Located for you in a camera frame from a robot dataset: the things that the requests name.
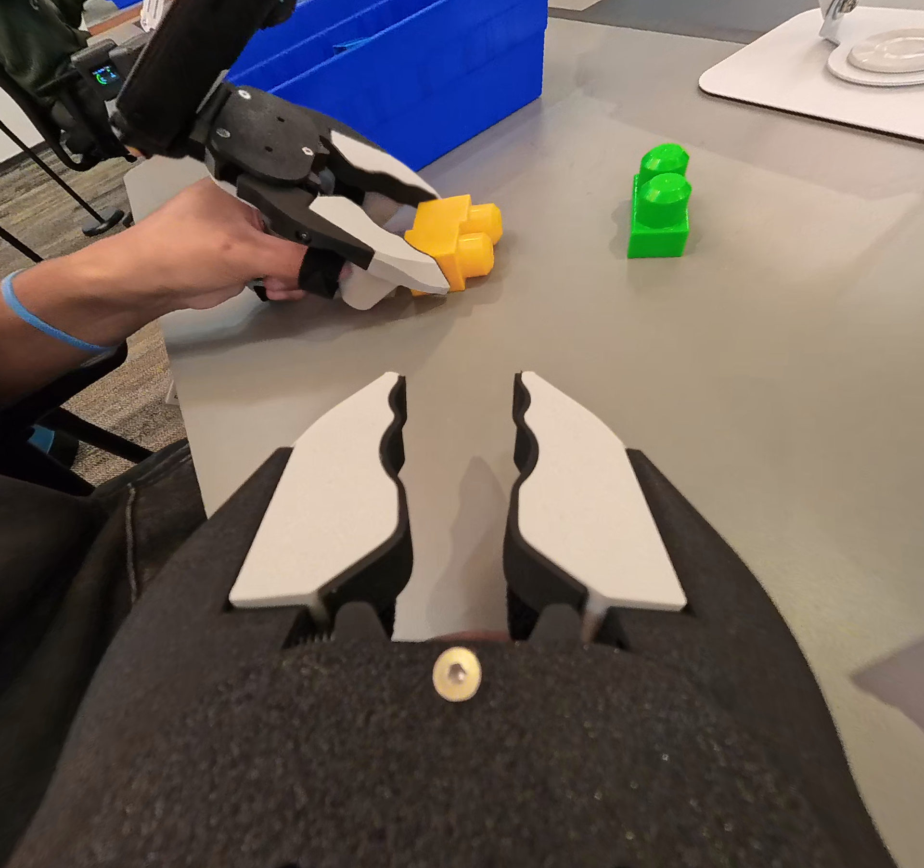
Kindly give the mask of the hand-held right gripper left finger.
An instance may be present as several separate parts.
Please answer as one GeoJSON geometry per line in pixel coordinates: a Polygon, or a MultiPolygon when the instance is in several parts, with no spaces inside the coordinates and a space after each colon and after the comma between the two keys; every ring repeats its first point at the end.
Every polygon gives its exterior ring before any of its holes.
{"type": "Polygon", "coordinates": [[[228,594],[234,610],[299,608],[331,633],[359,603],[394,634],[413,569],[405,462],[407,381],[383,373],[323,414],[287,456],[228,594]]]}

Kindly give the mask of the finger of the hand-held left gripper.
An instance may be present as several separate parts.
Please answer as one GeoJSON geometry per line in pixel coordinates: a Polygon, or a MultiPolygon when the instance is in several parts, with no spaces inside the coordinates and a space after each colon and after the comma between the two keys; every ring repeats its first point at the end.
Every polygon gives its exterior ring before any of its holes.
{"type": "Polygon", "coordinates": [[[316,197],[307,208],[307,234],[313,250],[332,252],[372,277],[428,294],[449,292],[432,256],[376,224],[347,197],[316,197]]]}
{"type": "Polygon", "coordinates": [[[442,199],[432,185],[398,158],[341,130],[329,133],[328,168],[343,185],[381,195],[399,205],[442,199]]]}

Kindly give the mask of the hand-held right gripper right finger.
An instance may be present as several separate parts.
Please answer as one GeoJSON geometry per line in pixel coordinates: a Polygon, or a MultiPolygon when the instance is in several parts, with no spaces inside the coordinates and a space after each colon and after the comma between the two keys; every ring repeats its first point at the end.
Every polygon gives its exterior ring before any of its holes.
{"type": "Polygon", "coordinates": [[[533,371],[514,376],[514,481],[502,546],[511,635],[554,606],[594,640],[615,609],[681,612],[687,595],[619,436],[533,371]]]}

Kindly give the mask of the green two-stud block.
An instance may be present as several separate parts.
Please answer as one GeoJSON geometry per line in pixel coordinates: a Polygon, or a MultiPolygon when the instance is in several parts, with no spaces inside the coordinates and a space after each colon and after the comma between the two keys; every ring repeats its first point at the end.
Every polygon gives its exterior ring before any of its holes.
{"type": "Polygon", "coordinates": [[[684,254],[690,230],[689,155],[678,143],[661,143],[642,157],[633,177],[628,259],[684,254]]]}

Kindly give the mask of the grey desk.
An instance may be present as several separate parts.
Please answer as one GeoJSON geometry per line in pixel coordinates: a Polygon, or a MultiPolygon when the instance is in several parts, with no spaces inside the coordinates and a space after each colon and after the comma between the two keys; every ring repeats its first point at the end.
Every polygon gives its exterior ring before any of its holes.
{"type": "Polygon", "coordinates": [[[368,312],[249,291],[161,323],[207,513],[385,371],[407,377],[397,636],[500,630],[514,374],[656,464],[813,666],[872,816],[922,866],[922,146],[699,90],[737,45],[551,0],[541,98],[427,168],[502,210],[483,282],[368,312]],[[689,155],[684,254],[628,259],[633,177],[689,155]]]}

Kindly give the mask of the person's left hand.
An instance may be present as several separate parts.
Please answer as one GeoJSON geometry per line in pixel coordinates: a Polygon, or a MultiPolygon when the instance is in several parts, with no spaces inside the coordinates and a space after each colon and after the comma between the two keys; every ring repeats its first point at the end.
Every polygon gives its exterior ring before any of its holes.
{"type": "Polygon", "coordinates": [[[306,249],[267,233],[261,215],[204,179],[128,230],[21,272],[106,307],[112,343],[174,311],[207,310],[260,281],[271,300],[300,300],[306,249]]]}

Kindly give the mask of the black cube device with screen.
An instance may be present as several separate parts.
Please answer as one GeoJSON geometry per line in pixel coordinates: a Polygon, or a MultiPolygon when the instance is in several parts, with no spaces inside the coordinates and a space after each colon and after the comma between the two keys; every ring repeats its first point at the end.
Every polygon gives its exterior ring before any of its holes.
{"type": "Polygon", "coordinates": [[[124,87],[136,59],[136,49],[105,38],[74,53],[70,62],[88,86],[109,101],[124,87]]]}

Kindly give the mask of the black office chair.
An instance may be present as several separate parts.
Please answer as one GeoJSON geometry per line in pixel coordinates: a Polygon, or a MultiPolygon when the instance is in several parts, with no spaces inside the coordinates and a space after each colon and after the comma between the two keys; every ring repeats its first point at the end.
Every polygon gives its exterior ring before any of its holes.
{"type": "Polygon", "coordinates": [[[68,168],[83,172],[110,159],[123,159],[129,164],[138,161],[103,121],[104,101],[90,94],[90,87],[74,66],[40,89],[42,96],[51,94],[53,104],[40,101],[4,67],[1,87],[68,168]]]}
{"type": "Polygon", "coordinates": [[[89,423],[64,408],[64,403],[120,367],[128,357],[128,344],[94,357],[90,363],[60,377],[1,412],[1,475],[33,483],[72,496],[87,496],[94,486],[72,469],[29,443],[34,426],[71,435],[79,443],[138,465],[153,452],[128,439],[89,423]]]}

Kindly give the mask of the blue wristband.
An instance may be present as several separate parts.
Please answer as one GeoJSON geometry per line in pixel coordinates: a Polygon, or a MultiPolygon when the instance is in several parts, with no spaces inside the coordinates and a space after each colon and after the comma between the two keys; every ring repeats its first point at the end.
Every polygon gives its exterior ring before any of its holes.
{"type": "Polygon", "coordinates": [[[110,356],[114,354],[120,347],[120,343],[115,346],[107,347],[86,342],[85,340],[79,339],[53,326],[47,321],[41,319],[36,314],[32,313],[22,304],[15,291],[14,280],[19,274],[19,272],[13,272],[2,279],[1,296],[2,300],[6,304],[6,307],[22,323],[38,331],[43,336],[48,337],[55,342],[62,343],[72,349],[78,350],[82,354],[88,355],[90,357],[101,358],[110,356]]]}

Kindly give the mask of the person's dark clothing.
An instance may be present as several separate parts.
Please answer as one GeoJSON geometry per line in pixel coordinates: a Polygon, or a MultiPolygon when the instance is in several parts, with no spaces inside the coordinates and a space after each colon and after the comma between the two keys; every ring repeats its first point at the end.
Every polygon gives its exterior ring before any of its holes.
{"type": "Polygon", "coordinates": [[[86,496],[2,476],[2,865],[109,644],[205,519],[185,439],[86,496]]]}

